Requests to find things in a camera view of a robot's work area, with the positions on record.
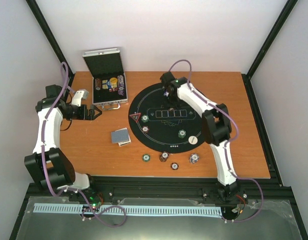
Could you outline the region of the green chips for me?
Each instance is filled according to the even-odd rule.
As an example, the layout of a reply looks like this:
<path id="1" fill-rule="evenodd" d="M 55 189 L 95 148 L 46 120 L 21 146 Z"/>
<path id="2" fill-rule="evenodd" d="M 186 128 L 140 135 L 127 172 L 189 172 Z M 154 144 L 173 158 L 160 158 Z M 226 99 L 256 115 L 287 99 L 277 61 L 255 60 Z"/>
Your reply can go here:
<path id="1" fill-rule="evenodd" d="M 179 138 L 184 138 L 186 136 L 187 132 L 184 129 L 181 129 L 178 131 L 178 137 Z"/>
<path id="2" fill-rule="evenodd" d="M 141 117 L 141 121 L 142 121 L 143 123 L 147 123 L 147 122 L 149 121 L 149 116 L 148 116 L 148 115 L 143 115 L 143 116 Z"/>

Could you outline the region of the red triangular all-in marker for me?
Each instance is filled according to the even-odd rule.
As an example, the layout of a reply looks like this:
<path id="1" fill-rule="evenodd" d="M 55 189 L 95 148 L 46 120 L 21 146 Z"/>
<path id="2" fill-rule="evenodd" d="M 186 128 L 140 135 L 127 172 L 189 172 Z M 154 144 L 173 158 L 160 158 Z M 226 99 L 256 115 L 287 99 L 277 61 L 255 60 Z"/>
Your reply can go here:
<path id="1" fill-rule="evenodd" d="M 140 112 L 133 113 L 133 114 L 130 114 L 129 117 L 137 123 L 141 117 L 141 113 Z"/>

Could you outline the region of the single brown chip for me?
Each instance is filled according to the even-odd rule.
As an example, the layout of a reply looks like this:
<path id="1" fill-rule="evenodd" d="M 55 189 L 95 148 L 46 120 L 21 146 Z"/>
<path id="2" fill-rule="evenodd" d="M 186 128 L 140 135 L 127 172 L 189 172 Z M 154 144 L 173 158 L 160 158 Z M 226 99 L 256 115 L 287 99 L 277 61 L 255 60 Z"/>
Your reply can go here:
<path id="1" fill-rule="evenodd" d="M 176 163 L 176 162 L 173 162 L 170 167 L 173 169 L 173 170 L 177 170 L 179 168 L 179 165 Z"/>
<path id="2" fill-rule="evenodd" d="M 148 126 L 143 126 L 142 131 L 147 133 L 149 131 L 149 127 Z"/>

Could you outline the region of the white dealer button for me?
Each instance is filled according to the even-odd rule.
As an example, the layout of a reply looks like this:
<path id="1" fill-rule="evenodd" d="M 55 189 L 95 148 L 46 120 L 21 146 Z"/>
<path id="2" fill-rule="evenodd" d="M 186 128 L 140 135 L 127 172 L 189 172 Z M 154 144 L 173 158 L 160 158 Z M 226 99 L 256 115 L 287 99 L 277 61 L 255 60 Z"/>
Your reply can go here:
<path id="1" fill-rule="evenodd" d="M 191 145 L 196 145 L 198 143 L 198 138 L 192 135 L 188 138 L 188 143 Z"/>

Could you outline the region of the brown poker chip stack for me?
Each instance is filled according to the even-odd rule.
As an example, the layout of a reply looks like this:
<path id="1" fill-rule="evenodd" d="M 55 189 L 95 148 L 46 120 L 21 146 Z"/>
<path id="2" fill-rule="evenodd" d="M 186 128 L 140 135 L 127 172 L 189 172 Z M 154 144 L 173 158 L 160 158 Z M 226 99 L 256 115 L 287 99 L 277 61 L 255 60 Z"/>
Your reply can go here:
<path id="1" fill-rule="evenodd" d="M 159 160 L 161 162 L 166 162 L 168 158 L 169 158 L 169 153 L 166 151 L 162 152 L 159 156 Z"/>

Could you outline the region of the green poker chip stack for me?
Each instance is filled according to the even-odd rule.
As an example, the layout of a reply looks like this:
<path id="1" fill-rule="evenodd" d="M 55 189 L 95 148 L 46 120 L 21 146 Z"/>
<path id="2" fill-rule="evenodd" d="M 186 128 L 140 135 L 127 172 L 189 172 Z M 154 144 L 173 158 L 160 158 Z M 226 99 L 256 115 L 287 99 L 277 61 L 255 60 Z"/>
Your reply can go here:
<path id="1" fill-rule="evenodd" d="M 149 162 L 151 160 L 151 156 L 149 154 L 143 154 L 142 155 L 142 160 L 144 162 Z"/>

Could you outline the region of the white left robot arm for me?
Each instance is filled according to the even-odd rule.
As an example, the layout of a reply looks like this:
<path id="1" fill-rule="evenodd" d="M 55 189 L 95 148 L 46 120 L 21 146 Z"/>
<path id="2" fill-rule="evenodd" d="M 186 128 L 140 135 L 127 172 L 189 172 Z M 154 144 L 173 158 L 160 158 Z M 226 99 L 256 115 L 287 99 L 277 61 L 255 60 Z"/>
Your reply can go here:
<path id="1" fill-rule="evenodd" d="M 93 121 L 102 114 L 95 105 L 82 104 L 89 92 L 76 91 L 67 102 L 59 85 L 45 88 L 46 97 L 38 101 L 35 110 L 39 119 L 38 135 L 31 155 L 25 156 L 24 165 L 37 188 L 46 190 L 80 190 L 86 201 L 97 198 L 98 188 L 92 185 L 89 174 L 78 173 L 61 150 L 60 133 L 63 120 Z"/>

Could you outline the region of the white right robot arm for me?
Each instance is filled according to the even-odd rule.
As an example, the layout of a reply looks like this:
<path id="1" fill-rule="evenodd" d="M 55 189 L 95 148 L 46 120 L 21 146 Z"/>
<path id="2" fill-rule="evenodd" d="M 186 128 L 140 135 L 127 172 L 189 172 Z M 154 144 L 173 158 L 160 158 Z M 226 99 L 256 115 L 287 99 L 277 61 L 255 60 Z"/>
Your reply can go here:
<path id="1" fill-rule="evenodd" d="M 160 81 L 170 102 L 184 101 L 201 117 L 202 134 L 217 168 L 217 195 L 221 202 L 228 203 L 238 192 L 239 184 L 230 150 L 232 119 L 227 106 L 209 100 L 187 78 L 175 78 L 170 71 L 163 73 Z"/>

